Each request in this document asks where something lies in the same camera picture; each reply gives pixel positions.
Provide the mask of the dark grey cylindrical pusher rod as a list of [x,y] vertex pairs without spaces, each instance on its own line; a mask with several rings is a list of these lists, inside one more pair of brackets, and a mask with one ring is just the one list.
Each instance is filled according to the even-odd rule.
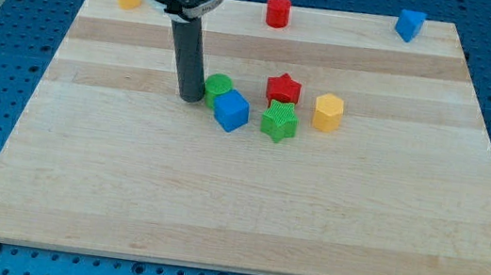
[[202,26],[199,18],[187,23],[172,21],[179,95],[187,103],[197,103],[205,97]]

